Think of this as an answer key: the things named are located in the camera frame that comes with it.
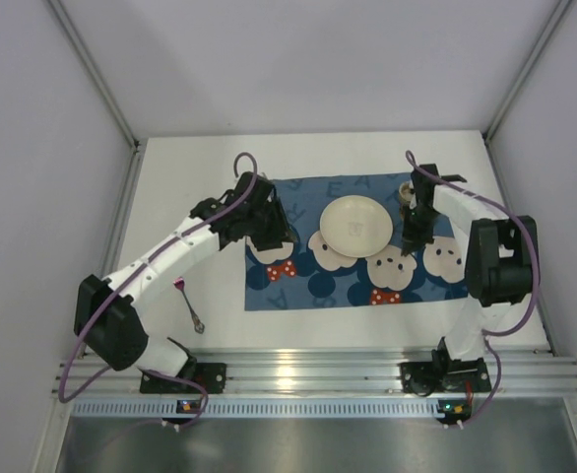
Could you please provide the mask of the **small glass cup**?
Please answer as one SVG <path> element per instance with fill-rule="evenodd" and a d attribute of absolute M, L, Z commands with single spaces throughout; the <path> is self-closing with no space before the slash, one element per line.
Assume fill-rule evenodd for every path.
<path fill-rule="evenodd" d="M 411 181 L 403 182 L 398 189 L 398 200 L 403 207 L 410 207 L 413 202 L 415 191 Z"/>

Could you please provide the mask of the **cream round plate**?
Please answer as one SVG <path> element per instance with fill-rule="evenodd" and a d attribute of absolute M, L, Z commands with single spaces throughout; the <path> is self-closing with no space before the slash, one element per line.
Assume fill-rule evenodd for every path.
<path fill-rule="evenodd" d="M 320 216 L 323 240 L 346 257 L 366 258 L 384 249 L 394 234 L 393 220 L 383 205 L 360 195 L 340 197 Z"/>

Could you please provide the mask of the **blue cartoon mouse placemat cloth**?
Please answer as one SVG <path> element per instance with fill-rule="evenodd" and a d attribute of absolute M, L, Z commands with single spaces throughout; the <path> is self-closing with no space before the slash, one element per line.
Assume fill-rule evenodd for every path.
<path fill-rule="evenodd" d="M 445 217 L 437 219 L 434 241 L 402 253 L 399 189 L 406 173 L 278 179 L 278 195 L 296 235 L 294 243 L 260 252 L 245 250 L 245 308 L 298 310 L 410 304 L 463 299 L 464 258 Z M 367 258 L 334 252 L 320 232 L 320 218 L 334 200 L 359 195 L 382 205 L 394 225 L 388 245 Z"/>

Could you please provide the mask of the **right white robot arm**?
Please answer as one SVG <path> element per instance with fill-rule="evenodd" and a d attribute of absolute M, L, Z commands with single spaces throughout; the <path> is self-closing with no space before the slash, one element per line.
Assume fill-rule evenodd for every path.
<path fill-rule="evenodd" d="M 441 382 L 481 378 L 488 336 L 519 331 L 531 317 L 540 288 L 537 224 L 465 189 L 458 174 L 441 176 L 435 165 L 413 165 L 412 202 L 403 210 L 402 253 L 437 248 L 435 222 L 445 216 L 463 232 L 468 297 L 450 331 L 431 353 Z"/>

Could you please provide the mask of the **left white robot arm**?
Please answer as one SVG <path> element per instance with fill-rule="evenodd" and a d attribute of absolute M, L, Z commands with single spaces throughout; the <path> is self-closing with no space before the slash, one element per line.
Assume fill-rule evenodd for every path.
<path fill-rule="evenodd" d="M 149 335 L 142 317 L 152 301 L 196 264 L 241 239 L 259 251 L 294 240 L 275 184 L 251 171 L 221 198 L 199 202 L 183 222 L 143 256 L 78 289 L 74 330 L 113 370 L 131 367 L 181 376 L 193 366 L 178 342 Z"/>

